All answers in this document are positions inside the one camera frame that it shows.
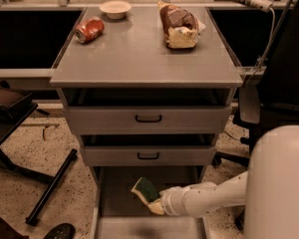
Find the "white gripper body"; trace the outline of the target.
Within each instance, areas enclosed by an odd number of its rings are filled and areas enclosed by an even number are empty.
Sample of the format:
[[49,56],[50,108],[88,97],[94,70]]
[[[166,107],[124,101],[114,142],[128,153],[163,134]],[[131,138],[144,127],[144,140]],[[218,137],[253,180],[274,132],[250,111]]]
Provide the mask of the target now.
[[204,216],[215,209],[215,187],[212,182],[171,187],[160,193],[160,205],[170,216]]

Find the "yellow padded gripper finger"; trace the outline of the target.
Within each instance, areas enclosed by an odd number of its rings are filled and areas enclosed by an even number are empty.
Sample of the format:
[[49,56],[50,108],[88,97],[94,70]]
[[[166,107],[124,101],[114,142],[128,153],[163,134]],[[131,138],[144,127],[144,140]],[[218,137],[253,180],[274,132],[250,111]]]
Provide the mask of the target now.
[[157,200],[151,202],[148,205],[148,208],[154,214],[164,215],[164,209],[163,209],[163,207],[161,205],[160,199],[157,199]]

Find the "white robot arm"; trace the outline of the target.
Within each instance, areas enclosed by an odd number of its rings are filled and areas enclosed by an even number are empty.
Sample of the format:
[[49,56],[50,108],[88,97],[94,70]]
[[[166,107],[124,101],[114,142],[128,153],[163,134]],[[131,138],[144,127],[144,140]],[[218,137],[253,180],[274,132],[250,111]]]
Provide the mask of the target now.
[[245,239],[299,239],[299,125],[277,127],[260,137],[247,171],[218,185],[171,187],[149,210],[201,218],[240,205],[245,207]]

